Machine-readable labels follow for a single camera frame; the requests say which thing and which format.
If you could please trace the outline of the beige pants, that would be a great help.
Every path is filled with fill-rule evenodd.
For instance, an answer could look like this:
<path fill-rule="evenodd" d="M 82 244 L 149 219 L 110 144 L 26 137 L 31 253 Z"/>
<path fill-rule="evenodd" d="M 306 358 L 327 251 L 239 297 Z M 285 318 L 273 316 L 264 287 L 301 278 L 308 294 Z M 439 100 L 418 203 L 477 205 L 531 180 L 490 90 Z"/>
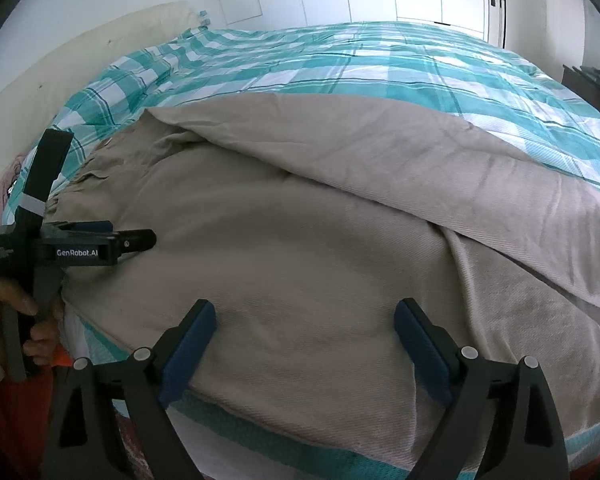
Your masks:
<path fill-rule="evenodd" d="M 442 414 L 393 328 L 406 297 L 488 359 L 538 359 L 570 466 L 600 455 L 600 192 L 470 122 L 362 96 L 152 108 L 46 217 L 156 233 L 67 273 L 94 361 L 214 304 L 176 416 L 212 476 L 404 476 Z"/>

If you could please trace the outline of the orange garment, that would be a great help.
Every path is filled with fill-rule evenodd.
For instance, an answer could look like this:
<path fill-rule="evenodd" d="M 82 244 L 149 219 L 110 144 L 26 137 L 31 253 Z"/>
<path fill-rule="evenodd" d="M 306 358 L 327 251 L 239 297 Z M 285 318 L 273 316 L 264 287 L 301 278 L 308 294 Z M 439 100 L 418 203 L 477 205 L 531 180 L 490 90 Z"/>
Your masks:
<path fill-rule="evenodd" d="M 54 373 L 71 365 L 57 346 L 52 364 L 23 382 L 0 382 L 0 479 L 39 479 L 54 393 Z"/>

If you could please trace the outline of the white room door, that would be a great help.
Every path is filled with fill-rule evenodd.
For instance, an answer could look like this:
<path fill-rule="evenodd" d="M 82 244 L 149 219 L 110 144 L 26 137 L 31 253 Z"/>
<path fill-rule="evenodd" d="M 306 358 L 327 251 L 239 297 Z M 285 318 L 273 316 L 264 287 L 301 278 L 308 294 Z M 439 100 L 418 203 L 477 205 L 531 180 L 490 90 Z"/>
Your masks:
<path fill-rule="evenodd" d="M 506 48 L 507 0 L 486 0 L 486 41 L 492 46 Z"/>

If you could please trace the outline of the cream padded headboard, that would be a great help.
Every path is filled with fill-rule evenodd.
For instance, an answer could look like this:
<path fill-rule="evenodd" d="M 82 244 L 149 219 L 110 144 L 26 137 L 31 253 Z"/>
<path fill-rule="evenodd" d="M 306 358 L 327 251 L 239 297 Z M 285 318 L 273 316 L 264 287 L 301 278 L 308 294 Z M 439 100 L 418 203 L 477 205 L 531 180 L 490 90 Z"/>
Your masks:
<path fill-rule="evenodd" d="M 88 30 L 29 67 L 0 92 L 0 177 L 30 150 L 70 96 L 106 66 L 197 24 L 186 1 L 158 4 Z"/>

